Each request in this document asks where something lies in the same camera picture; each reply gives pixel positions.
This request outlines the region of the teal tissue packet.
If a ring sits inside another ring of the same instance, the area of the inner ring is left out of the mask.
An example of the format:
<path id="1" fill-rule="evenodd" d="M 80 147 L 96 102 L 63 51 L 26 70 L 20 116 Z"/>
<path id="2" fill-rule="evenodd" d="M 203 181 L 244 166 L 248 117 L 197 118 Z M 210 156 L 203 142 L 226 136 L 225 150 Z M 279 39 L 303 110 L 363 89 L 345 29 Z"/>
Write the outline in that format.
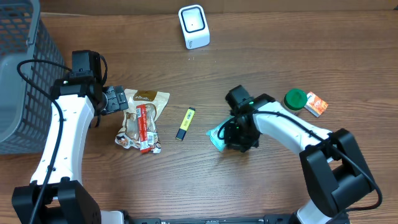
<path id="1" fill-rule="evenodd" d="M 220 152 L 223 151 L 226 147 L 224 139 L 220 139 L 224 136 L 224 129 L 221 130 L 220 134 L 219 130 L 221 129 L 222 125 L 225 124 L 229 119 L 233 118 L 233 116 L 228 116 L 223 122 L 217 125 L 215 128 L 206 132 L 206 135 L 210 138 L 211 143 L 219 150 Z"/>

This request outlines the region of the red snack bar wrapper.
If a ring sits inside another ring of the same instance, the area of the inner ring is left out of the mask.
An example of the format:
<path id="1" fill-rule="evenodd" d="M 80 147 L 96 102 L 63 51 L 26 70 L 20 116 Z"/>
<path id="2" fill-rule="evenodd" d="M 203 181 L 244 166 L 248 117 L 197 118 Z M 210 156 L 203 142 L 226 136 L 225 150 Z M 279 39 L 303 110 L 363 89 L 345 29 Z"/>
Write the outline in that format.
<path id="1" fill-rule="evenodd" d="M 150 146 L 147 137 L 146 105 L 138 105 L 136 107 L 136 114 L 139 127 L 140 152 L 147 153 L 150 151 Z"/>

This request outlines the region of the brown cookie bag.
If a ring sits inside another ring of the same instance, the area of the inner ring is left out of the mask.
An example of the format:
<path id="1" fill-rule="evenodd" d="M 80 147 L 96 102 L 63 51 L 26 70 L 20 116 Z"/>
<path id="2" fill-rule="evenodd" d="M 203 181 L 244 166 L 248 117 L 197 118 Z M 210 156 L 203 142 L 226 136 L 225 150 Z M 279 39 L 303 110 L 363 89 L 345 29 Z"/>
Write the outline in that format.
<path id="1" fill-rule="evenodd" d="M 124 110 L 122 128 L 115 143 L 125 149 L 138 149 L 141 153 L 161 152 L 155 122 L 169 102 L 170 93 L 152 90 L 125 90 L 128 109 Z"/>

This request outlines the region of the yellow highlighter marker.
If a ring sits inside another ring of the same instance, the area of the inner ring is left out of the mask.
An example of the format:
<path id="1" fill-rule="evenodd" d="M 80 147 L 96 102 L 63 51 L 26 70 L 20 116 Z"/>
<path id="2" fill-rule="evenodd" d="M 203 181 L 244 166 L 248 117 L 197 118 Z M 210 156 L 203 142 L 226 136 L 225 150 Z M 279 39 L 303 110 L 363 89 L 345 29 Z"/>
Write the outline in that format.
<path id="1" fill-rule="evenodd" d="M 195 108 L 192 108 L 192 107 L 189 107 L 189 109 L 187 110 L 187 112 L 184 116 L 184 119 L 178 129 L 177 135 L 175 137 L 177 140 L 183 141 L 183 139 L 188 131 L 188 128 L 192 122 L 192 119 L 195 115 L 195 112 L 196 112 Z"/>

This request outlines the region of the green lid jar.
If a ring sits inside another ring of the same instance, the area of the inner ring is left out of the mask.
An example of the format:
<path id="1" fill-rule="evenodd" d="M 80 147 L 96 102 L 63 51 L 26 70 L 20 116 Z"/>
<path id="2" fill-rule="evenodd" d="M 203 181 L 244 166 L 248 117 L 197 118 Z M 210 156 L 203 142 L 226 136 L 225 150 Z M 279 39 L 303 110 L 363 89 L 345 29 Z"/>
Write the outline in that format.
<path id="1" fill-rule="evenodd" d="M 294 115 L 298 115 L 306 104 L 307 94 L 298 88 L 289 90 L 281 101 L 281 105 Z"/>

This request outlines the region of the orange snack packet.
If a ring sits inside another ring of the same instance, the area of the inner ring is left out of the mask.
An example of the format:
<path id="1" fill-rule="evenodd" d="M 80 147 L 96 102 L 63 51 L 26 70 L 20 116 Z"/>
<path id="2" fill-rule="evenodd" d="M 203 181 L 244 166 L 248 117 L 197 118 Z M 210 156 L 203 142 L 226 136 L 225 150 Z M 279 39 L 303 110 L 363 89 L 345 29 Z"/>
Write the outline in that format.
<path id="1" fill-rule="evenodd" d="M 313 92 L 307 93 L 307 103 L 305 109 L 311 112 L 314 116 L 321 116 L 328 108 L 328 103 L 322 100 L 319 96 Z"/>

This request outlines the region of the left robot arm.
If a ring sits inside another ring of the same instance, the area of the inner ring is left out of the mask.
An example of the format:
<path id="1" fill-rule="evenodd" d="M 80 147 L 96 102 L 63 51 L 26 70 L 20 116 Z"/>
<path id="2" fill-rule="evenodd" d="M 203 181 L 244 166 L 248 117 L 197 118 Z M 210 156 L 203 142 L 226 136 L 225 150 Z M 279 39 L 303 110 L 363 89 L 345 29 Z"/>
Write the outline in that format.
<path id="1" fill-rule="evenodd" d="M 101 210 L 81 182 L 91 121 L 128 108 L 121 86 L 106 86 L 108 66 L 98 52 L 72 53 L 72 67 L 49 92 L 50 129 L 30 184 L 16 187 L 12 206 L 21 223 L 129 223 L 127 212 Z"/>

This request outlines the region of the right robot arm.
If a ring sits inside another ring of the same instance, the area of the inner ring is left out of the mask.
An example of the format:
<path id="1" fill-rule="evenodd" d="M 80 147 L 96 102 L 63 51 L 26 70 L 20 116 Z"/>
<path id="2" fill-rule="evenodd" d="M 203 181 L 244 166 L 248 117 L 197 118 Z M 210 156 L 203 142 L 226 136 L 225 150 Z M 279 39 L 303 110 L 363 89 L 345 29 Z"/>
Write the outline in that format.
<path id="1" fill-rule="evenodd" d="M 346 129 L 318 128 L 287 111 L 273 97 L 252 97 L 243 86 L 225 100 L 231 119 L 218 136 L 228 149 L 245 152 L 268 135 L 300 158 L 310 201 L 284 223 L 349 223 L 352 206 L 378 187 L 354 136 Z"/>

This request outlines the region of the white barcode scanner stand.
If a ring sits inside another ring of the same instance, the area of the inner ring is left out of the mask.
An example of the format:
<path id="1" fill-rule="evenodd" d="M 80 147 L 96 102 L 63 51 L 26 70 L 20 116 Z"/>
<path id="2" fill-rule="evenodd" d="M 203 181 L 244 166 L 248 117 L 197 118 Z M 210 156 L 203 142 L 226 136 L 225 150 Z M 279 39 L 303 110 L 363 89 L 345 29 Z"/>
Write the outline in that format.
<path id="1" fill-rule="evenodd" d="M 205 12 L 199 4 L 182 7 L 178 18 L 188 50 L 204 47 L 210 43 L 210 30 Z"/>

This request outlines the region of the grey plastic mesh basket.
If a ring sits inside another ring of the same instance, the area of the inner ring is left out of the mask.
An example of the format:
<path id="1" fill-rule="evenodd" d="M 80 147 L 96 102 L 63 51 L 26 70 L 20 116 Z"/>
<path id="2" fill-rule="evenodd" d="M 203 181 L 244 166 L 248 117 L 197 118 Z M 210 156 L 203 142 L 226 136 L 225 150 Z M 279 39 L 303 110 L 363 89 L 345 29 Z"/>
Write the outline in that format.
<path id="1" fill-rule="evenodd" d="M 19 73 L 49 91 L 63 77 L 63 63 L 40 18 L 40 3 L 1 0 L 1 154 L 44 150 L 51 102 Z"/>

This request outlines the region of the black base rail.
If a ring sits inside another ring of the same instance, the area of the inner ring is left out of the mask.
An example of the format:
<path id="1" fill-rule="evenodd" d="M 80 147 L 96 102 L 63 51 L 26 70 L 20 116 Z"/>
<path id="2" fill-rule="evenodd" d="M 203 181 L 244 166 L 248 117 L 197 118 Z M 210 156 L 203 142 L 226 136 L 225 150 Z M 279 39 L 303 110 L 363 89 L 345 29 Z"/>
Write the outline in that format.
<path id="1" fill-rule="evenodd" d="M 131 218 L 127 213 L 121 211 L 101 211 L 101 223 L 121 224 L 291 224 L 300 223 L 294 215 L 265 215 L 264 217 L 241 217 L 241 218 L 188 218 L 162 220 L 160 218 Z"/>

